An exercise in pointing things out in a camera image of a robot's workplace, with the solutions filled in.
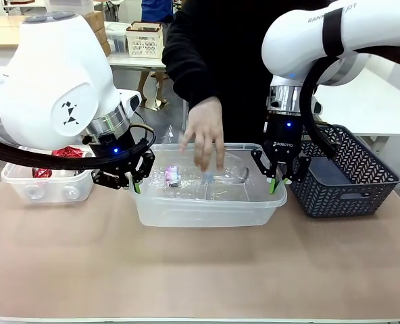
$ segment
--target red foil wrapper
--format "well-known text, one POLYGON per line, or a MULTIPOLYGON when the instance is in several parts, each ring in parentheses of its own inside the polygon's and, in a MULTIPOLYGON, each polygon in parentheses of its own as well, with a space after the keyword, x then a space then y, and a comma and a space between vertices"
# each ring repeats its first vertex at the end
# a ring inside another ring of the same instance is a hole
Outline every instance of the red foil wrapper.
MULTIPOLYGON (((83 151, 79 148, 67 146, 66 148, 51 152, 51 155, 55 155, 56 157, 82 157, 83 151)), ((50 178, 51 174, 50 169, 32 168, 32 177, 34 178, 50 178)))
POLYGON ((32 177, 34 178, 50 178, 51 174, 52 172, 50 169, 32 168, 32 177))
POLYGON ((55 155, 56 157, 82 157, 83 151, 79 148, 67 146, 66 148, 51 152, 51 155, 55 155))

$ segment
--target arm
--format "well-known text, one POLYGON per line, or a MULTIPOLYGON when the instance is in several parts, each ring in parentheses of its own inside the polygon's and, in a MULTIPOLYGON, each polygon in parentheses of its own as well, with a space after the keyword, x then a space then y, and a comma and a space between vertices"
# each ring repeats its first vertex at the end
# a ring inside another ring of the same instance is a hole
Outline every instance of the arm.
POLYGON ((189 0, 176 13, 162 58, 169 77, 174 81, 174 92, 188 101, 190 108, 218 96, 199 50, 199 31, 201 22, 207 21, 207 4, 204 0, 189 0))

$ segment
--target dark gray woven basket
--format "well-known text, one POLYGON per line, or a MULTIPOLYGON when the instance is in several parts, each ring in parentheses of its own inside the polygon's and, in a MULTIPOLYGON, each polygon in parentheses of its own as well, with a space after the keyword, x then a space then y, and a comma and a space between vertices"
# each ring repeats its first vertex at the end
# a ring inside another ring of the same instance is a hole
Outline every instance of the dark gray woven basket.
POLYGON ((323 131, 341 144, 336 157, 328 160, 317 145, 303 140, 303 153, 313 159, 304 181, 293 182, 291 190, 312 218, 372 215, 400 177, 348 129, 334 127, 323 131))

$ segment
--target human hand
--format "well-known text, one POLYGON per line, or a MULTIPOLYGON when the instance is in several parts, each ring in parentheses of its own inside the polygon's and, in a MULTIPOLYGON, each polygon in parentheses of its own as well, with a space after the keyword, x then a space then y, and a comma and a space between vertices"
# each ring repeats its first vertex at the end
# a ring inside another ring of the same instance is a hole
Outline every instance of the human hand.
POLYGON ((189 140, 195 136, 194 164, 206 171, 212 154, 213 144, 216 147, 216 167, 224 166, 224 136, 222 131, 221 102, 217 97, 210 97, 193 107, 188 114, 185 134, 179 144, 183 151, 189 140))

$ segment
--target person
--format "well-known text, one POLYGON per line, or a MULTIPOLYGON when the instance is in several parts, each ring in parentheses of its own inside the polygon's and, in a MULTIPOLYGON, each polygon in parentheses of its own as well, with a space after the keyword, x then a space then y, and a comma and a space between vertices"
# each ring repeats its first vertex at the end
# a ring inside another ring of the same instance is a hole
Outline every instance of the person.
MULTIPOLYGON (((142 22, 160 22, 163 28, 163 43, 166 44, 168 25, 173 21, 173 2, 172 0, 142 0, 141 1, 141 21, 142 22)), ((145 97, 144 88, 149 72, 141 72, 139 86, 137 91, 140 92, 142 98, 142 106, 145 105, 147 98, 145 97)), ((162 96, 162 86, 165 75, 163 72, 155 73, 158 82, 158 90, 156 98, 161 101, 161 105, 165 105, 167 100, 162 96)))
POLYGON ((175 14, 162 61, 174 92, 189 103, 180 149, 195 137, 194 162, 202 171, 213 142, 218 169, 224 142, 263 142, 272 75, 261 59, 261 44, 272 22, 290 10, 321 9, 328 2, 186 0, 175 14))

